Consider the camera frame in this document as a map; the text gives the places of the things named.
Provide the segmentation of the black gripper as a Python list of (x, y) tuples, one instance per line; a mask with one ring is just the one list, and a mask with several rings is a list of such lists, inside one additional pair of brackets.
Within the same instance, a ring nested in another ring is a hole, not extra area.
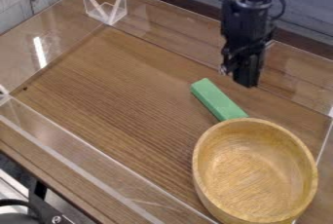
[(233, 72), (234, 81), (246, 88), (260, 83), (265, 44), (272, 36), (268, 11), (272, 0), (222, 0), (221, 34), (225, 45), (220, 71)]

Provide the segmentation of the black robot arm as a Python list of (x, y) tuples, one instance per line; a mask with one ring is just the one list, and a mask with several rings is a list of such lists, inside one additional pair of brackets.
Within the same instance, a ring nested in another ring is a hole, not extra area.
[(285, 0), (222, 0), (225, 44), (220, 71), (232, 73), (233, 80), (244, 87), (256, 87), (260, 83), (267, 45), (285, 9)]

